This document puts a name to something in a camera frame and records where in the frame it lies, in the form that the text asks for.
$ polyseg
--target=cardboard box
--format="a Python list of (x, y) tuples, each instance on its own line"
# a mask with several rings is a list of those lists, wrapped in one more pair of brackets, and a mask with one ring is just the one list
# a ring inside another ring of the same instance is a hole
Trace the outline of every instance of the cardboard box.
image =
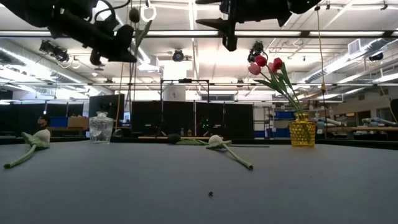
[(88, 129), (88, 118), (68, 118), (68, 128)]

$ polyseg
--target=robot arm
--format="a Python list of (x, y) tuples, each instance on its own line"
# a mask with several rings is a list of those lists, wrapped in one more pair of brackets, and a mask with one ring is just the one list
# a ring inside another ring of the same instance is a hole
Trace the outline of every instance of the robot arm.
[(128, 51), (134, 28), (124, 25), (115, 36), (113, 29), (119, 22), (115, 19), (114, 9), (105, 20), (89, 22), (98, 0), (0, 0), (0, 3), (30, 25), (47, 27), (53, 38), (69, 36), (81, 42), (83, 47), (91, 47), (93, 65), (101, 65), (102, 56), (110, 62), (137, 62)]
[(291, 17), (292, 12), (307, 12), (320, 0), (197, 0), (197, 4), (220, 2), (220, 11), (228, 16), (228, 20), (198, 19), (197, 23), (218, 29), (223, 34), (223, 45), (229, 50), (236, 50), (238, 38), (235, 36), (235, 24), (248, 21), (259, 22), (266, 19), (277, 19), (283, 26)]

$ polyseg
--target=metal frame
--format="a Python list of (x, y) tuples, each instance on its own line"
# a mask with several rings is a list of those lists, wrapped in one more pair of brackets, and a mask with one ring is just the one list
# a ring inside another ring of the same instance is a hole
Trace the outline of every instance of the metal frame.
[[(397, 38), (396, 30), (321, 30), (327, 39)], [(317, 39), (317, 30), (236, 30), (240, 38)], [(0, 30), (1, 38), (52, 38), (47, 30)], [(222, 38), (217, 30), (150, 30), (146, 38)]]
[[(183, 86), (186, 86), (187, 84), (192, 84), (192, 83), (184, 83), (184, 82), (181, 82), (181, 81), (183, 81), (183, 80), (164, 80), (164, 79), (160, 79), (160, 83), (157, 83), (157, 84), (160, 84), (160, 122), (161, 122), (161, 125), (163, 125), (163, 123), (164, 123), (164, 120), (163, 120), (163, 83), (164, 82), (171, 82), (169, 85), (171, 85), (171, 84), (179, 84), (179, 85), (183, 85)], [(187, 81), (190, 81), (190, 82), (196, 82), (198, 85), (200, 85), (200, 86), (202, 86), (201, 85), (201, 83), (200, 82), (206, 82), (207, 83), (207, 116), (209, 117), (210, 116), (210, 81), (209, 80), (191, 80), (191, 79), (187, 79)], [(197, 121), (196, 121), (196, 109), (197, 109), (197, 107), (196, 107), (196, 103), (197, 103), (197, 101), (193, 101), (193, 104), (194, 104), (194, 114), (195, 114), (195, 120), (194, 120), (194, 127), (195, 127), (195, 135), (197, 135)], [(164, 135), (164, 136), (166, 136), (166, 134), (160, 129), (160, 132)]]
[[(27, 85), (27, 86), (54, 86), (55, 83), (27, 83), (27, 82), (7, 82), (0, 83), (0, 85)], [(184, 86), (200, 86), (200, 83), (174, 83), (175, 85)], [(120, 83), (57, 83), (57, 86), (119, 86)], [(121, 86), (133, 85), (130, 83), (122, 83)], [(241, 86), (264, 86), (261, 83), (239, 83)], [(321, 83), (292, 83), (292, 86), (320, 86)], [(162, 83), (136, 83), (136, 86), (162, 86)], [(236, 83), (210, 83), (208, 82), (208, 88), (210, 86), (236, 86)], [(326, 83), (325, 86), (358, 86), (358, 87), (369, 87), (369, 86), (398, 86), (398, 83)]]

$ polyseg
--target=yellow vase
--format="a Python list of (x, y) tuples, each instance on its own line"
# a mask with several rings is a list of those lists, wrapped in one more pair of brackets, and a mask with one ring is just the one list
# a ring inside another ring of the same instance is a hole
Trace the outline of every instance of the yellow vase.
[(292, 146), (314, 147), (315, 130), (316, 124), (308, 120), (308, 113), (296, 113), (296, 120), (289, 123)]

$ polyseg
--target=white cylinder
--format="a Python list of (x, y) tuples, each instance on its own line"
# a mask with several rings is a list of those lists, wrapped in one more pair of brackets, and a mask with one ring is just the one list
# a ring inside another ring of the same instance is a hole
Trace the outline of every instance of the white cylinder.
[(163, 91), (164, 101), (185, 101), (185, 86), (169, 85)]

